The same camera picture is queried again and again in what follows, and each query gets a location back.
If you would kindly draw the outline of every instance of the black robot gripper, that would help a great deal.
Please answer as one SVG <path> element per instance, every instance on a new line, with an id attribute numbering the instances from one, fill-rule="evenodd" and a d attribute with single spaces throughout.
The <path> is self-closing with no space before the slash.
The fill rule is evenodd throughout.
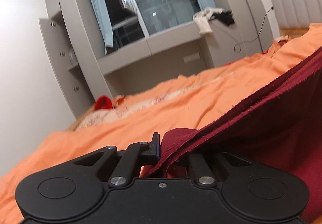
<path id="1" fill-rule="evenodd" d="M 304 223 L 309 192 L 299 178 L 215 149 L 178 161 L 180 178 L 139 178 L 157 164 L 160 135 L 126 150 L 107 146 L 23 179 L 23 224 Z"/>

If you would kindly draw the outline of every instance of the clothes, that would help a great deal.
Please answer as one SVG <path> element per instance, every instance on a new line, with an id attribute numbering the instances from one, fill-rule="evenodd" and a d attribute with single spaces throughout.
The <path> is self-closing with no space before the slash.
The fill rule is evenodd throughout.
<path id="1" fill-rule="evenodd" d="M 234 19 L 232 18 L 231 11 L 227 11 L 222 8 L 214 9 L 207 7 L 203 11 L 199 11 L 194 14 L 192 19 L 200 29 L 200 34 L 213 32 L 209 25 L 209 20 L 211 19 L 218 19 L 220 22 L 224 23 L 227 26 L 235 23 Z"/>
<path id="2" fill-rule="evenodd" d="M 322 47 L 208 126 L 167 132 L 159 163 L 142 176 L 172 177 L 184 154 L 201 145 L 221 148 L 301 178 L 310 191 L 302 218 L 310 223 L 322 209 L 321 71 Z"/>

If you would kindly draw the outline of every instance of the red fabric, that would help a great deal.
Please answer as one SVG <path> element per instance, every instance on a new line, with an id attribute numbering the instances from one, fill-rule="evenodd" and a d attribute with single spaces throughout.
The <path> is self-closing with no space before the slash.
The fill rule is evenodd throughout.
<path id="1" fill-rule="evenodd" d="M 142 176 L 163 176 L 185 153 L 214 145 L 301 178 L 310 190 L 303 218 L 322 214 L 322 48 L 290 71 L 200 129 L 174 129 L 162 140 L 162 156 Z"/>
<path id="2" fill-rule="evenodd" d="M 99 97 L 94 105 L 94 110 L 110 110 L 112 108 L 112 101 L 107 96 Z"/>

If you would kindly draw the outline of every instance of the shelf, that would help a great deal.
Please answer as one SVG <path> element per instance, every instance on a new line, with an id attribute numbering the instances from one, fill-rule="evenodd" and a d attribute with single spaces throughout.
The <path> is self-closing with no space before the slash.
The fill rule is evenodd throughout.
<path id="1" fill-rule="evenodd" d="M 73 65 L 69 66 L 67 70 L 68 70 L 68 71 L 71 71 L 72 69 L 77 68 L 77 67 L 79 67 L 78 62 L 76 62 L 76 63 L 74 63 Z"/>

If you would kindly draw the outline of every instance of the dark red cloth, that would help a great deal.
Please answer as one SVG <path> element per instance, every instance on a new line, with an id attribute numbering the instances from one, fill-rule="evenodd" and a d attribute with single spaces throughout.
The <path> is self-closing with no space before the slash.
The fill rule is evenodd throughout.
<path id="1" fill-rule="evenodd" d="M 110 110 L 112 108 L 112 101 L 107 96 L 99 97 L 94 105 L 94 110 Z"/>
<path id="2" fill-rule="evenodd" d="M 287 171 L 310 190 L 303 218 L 322 214 L 322 48 L 200 130 L 174 129 L 162 140 L 162 156 L 143 176 L 166 176 L 173 162 L 200 145 Z"/>

